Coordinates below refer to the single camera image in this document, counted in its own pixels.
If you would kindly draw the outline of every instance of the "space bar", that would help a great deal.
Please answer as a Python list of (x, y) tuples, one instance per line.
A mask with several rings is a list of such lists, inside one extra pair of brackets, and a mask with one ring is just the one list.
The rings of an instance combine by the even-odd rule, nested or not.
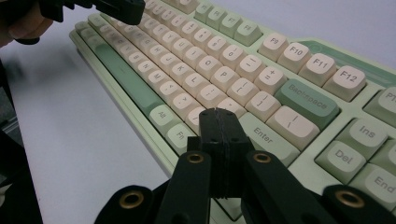
[(93, 52), (146, 118), (153, 108), (164, 104), (157, 93), (108, 44), (97, 46)]

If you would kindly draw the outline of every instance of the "person's hand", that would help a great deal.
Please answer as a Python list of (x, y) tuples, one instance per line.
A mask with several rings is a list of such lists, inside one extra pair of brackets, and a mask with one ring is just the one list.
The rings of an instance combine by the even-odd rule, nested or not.
[(0, 48), (14, 39), (32, 39), (43, 35), (52, 25), (52, 20), (44, 18), (40, 13), (38, 2), (17, 21), (11, 25), (1, 18), (0, 15)]

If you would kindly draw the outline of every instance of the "floor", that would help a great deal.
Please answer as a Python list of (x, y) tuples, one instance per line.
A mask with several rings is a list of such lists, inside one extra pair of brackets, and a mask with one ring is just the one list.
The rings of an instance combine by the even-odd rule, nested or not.
[[(0, 88), (0, 129), (23, 146), (21, 131), (15, 111), (2, 87)], [(0, 175), (0, 182), (3, 180), (4, 177)]]

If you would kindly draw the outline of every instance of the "green keyboard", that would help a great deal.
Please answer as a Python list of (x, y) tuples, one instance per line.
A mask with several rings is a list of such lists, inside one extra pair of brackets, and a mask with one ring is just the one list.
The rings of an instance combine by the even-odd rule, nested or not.
[[(208, 1), (149, 0), (137, 26), (92, 14), (70, 37), (170, 174), (220, 107), (307, 189), (349, 185), (396, 216), (396, 71)], [(212, 200), (211, 223), (245, 223), (239, 204)]]

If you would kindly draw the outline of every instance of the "white table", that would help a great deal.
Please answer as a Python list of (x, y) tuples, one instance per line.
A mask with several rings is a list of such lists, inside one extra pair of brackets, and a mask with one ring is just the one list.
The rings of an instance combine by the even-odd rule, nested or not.
[[(214, 0), (290, 37), (316, 37), (396, 69), (396, 1)], [(108, 198), (168, 177), (68, 33), (95, 10), (64, 10), (34, 46), (0, 49), (45, 223), (93, 223)]]

